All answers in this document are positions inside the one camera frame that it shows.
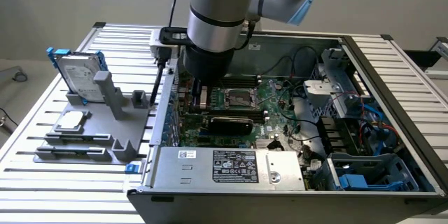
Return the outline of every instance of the white sticker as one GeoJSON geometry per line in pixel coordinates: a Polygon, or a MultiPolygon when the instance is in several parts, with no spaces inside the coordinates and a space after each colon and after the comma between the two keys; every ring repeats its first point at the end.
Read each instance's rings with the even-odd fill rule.
{"type": "Polygon", "coordinates": [[[74,87],[74,92],[90,102],[104,102],[98,85],[93,81],[96,71],[86,66],[64,66],[68,82],[74,87]]]}
{"type": "Polygon", "coordinates": [[[178,158],[196,158],[196,151],[178,151],[178,158]]]}
{"type": "Polygon", "coordinates": [[[260,51],[261,45],[260,44],[249,44],[248,49],[249,50],[260,51]]]}

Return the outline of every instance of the robotic arm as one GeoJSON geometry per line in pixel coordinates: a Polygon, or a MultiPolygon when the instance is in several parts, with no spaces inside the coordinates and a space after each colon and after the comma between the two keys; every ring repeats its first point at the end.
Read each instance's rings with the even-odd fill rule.
{"type": "MultiPolygon", "coordinates": [[[[312,1],[190,0],[189,41],[182,44],[186,46],[184,65],[188,72],[205,85],[216,82],[228,71],[244,20],[254,22],[264,17],[298,25],[312,1]]],[[[249,27],[248,38],[252,32],[253,26],[249,27]]]]}

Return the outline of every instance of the white wall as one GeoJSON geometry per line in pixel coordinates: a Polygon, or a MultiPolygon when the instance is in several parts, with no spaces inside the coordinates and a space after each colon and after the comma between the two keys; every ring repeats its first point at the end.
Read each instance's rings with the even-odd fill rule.
{"type": "MultiPolygon", "coordinates": [[[[94,21],[166,25],[172,0],[0,0],[0,58],[45,59],[45,48],[76,48],[94,21]]],[[[178,0],[174,25],[188,20],[178,0]]],[[[426,49],[448,36],[448,0],[314,0],[301,26],[264,20],[262,29],[390,34],[426,49]]]]}

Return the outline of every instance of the motherboard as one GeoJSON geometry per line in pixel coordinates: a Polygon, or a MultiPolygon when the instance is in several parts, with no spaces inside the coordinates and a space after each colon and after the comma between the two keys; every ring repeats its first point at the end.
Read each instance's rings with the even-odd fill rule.
{"type": "Polygon", "coordinates": [[[269,149],[292,151],[298,148],[300,144],[292,140],[298,133],[298,123],[282,116],[296,118],[293,94],[284,92],[286,85],[292,83],[282,79],[253,81],[250,88],[248,83],[242,88],[240,81],[220,81],[216,87],[209,88],[206,110],[192,109],[190,90],[181,89],[184,108],[180,116],[180,145],[268,148],[276,140],[280,145],[269,146],[269,149]],[[218,120],[226,123],[216,123],[213,127],[212,122],[218,120]]]}

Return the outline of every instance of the green circuit board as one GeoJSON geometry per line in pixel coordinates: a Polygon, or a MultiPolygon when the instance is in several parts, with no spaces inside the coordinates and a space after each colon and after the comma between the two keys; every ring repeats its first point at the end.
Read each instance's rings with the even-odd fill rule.
{"type": "MultiPolygon", "coordinates": [[[[228,89],[232,91],[246,91],[248,89],[228,89]]],[[[254,92],[254,106],[248,106],[248,103],[238,104],[234,103],[233,106],[226,104],[226,94],[225,89],[213,88],[212,90],[212,102],[210,106],[213,110],[230,109],[237,110],[257,110],[260,113],[262,111],[268,112],[269,119],[264,124],[254,123],[253,129],[249,135],[234,136],[234,135],[214,135],[209,134],[206,130],[206,122],[210,119],[210,115],[206,114],[188,114],[185,113],[180,117],[181,127],[180,127],[180,145],[188,147],[229,147],[229,148],[250,148],[254,145],[257,139],[269,139],[276,133],[281,137],[284,135],[284,126],[288,125],[288,129],[292,130],[296,126],[294,121],[285,119],[278,113],[280,107],[277,106],[278,96],[282,90],[274,90],[272,82],[266,82],[266,85],[260,85],[254,92]]],[[[289,100],[288,92],[284,93],[281,97],[282,101],[289,100]]],[[[286,107],[282,109],[282,113],[290,117],[296,118],[292,110],[286,107]]]]}

